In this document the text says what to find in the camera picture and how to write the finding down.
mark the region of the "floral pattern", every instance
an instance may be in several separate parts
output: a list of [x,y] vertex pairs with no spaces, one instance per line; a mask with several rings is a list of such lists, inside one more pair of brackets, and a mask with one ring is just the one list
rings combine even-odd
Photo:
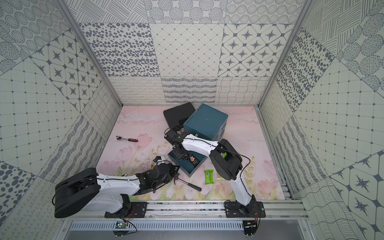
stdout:
[[[124,106],[96,167],[108,175],[144,172],[151,168],[156,156],[165,156],[172,146],[164,139],[168,127],[163,106]],[[223,138],[229,140],[251,163],[244,170],[247,185],[257,200],[284,200],[274,164],[269,154],[263,132],[253,107],[215,107],[228,114]],[[138,142],[118,141],[116,136],[135,138]],[[248,163],[243,158],[243,166]],[[213,184],[205,185],[204,170],[213,169]],[[191,176],[179,171],[180,179],[202,188],[201,192],[176,181],[158,189],[155,193],[132,196],[132,200],[233,200],[235,194],[226,180],[218,180],[216,170],[209,159]]]

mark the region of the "green snack packet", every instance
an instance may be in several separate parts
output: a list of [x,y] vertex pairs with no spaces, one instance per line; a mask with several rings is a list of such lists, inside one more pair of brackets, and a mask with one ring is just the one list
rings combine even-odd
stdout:
[[214,172],[213,169],[210,170],[204,170],[205,172],[205,184],[213,184],[214,178],[212,176],[212,173]]

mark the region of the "blue storage box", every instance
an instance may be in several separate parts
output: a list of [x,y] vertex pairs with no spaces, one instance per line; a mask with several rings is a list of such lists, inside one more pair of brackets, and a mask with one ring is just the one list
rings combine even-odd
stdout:
[[185,121],[184,130],[197,137],[219,141],[223,137],[228,114],[202,103]]

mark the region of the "blue box lid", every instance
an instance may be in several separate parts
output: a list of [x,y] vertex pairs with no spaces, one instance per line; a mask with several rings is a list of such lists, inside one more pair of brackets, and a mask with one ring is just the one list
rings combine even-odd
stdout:
[[184,128],[187,126],[187,128],[198,129],[201,134],[214,139],[227,119],[228,114],[202,103],[185,121]]

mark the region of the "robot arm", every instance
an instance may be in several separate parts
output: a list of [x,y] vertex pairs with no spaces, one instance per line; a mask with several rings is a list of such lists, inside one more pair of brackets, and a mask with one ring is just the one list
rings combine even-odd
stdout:
[[[241,176],[242,159],[232,145],[225,139],[209,141],[183,132],[177,134],[170,130],[165,138],[185,154],[194,151],[210,157],[217,173],[228,180],[236,196],[238,208],[243,208],[243,216],[252,216],[255,204],[254,197]],[[106,211],[119,217],[126,217],[131,210],[129,195],[141,195],[169,183],[179,170],[179,166],[171,163],[160,163],[152,170],[133,176],[115,177],[96,173],[95,168],[88,168],[56,186],[55,217],[71,216],[80,210]],[[230,209],[230,203],[224,203]]]
[[244,176],[241,176],[242,159],[239,155],[232,153],[236,150],[227,140],[208,141],[189,134],[183,139],[182,145],[187,151],[194,151],[210,157],[217,173],[225,180],[229,180],[236,201],[244,206],[250,203],[252,193],[246,184],[243,185],[246,181]]

